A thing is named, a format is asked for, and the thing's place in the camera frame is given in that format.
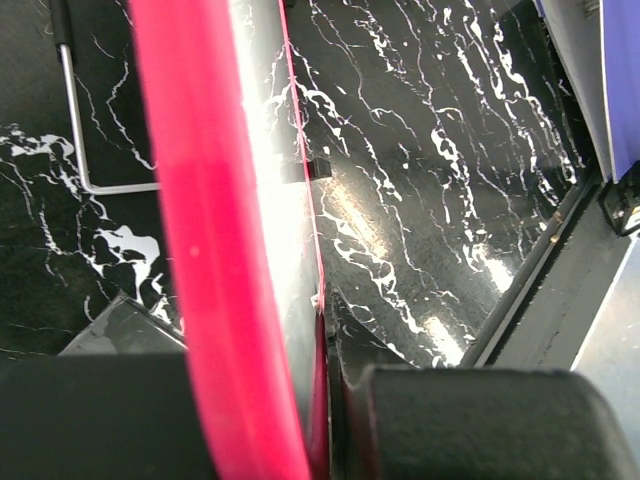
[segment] red plastic edge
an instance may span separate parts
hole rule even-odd
[[[216,470],[308,479],[228,0],[130,4],[188,365]]]

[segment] purple object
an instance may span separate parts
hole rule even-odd
[[[613,179],[640,160],[640,1],[603,1],[603,64]]]

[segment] black marble surface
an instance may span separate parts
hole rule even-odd
[[[92,181],[148,181],[129,19],[97,3],[117,24],[76,5]],[[45,3],[0,18],[0,358],[58,353],[119,290],[175,321],[156,195],[81,192]],[[326,278],[405,359],[456,365],[591,160],[535,8],[299,0],[288,24],[308,155],[334,167]]]
[[[289,14],[326,276],[392,348],[457,365],[578,151],[529,0],[310,0]]]

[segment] metal frame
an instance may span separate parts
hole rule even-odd
[[[64,71],[64,83],[67,91],[69,114],[71,115],[71,129],[73,131],[73,144],[78,161],[78,174],[82,188],[91,195],[120,195],[123,193],[152,192],[160,188],[159,183],[138,183],[131,185],[114,185],[101,187],[91,183],[87,155],[84,149],[84,137],[82,135],[82,123],[80,120],[80,107],[78,104],[78,92],[76,90],[75,74],[73,71],[73,58],[69,45],[60,44],[60,59]]]

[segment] gray surface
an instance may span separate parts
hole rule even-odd
[[[494,362],[496,367],[571,367],[629,245],[593,200]]]
[[[60,355],[172,353],[184,344],[120,294]]]
[[[611,154],[602,85],[600,16],[587,17],[584,0],[541,0],[549,33],[582,109],[604,178]]]
[[[574,369],[600,389],[620,419],[640,462],[640,243],[611,285]]]

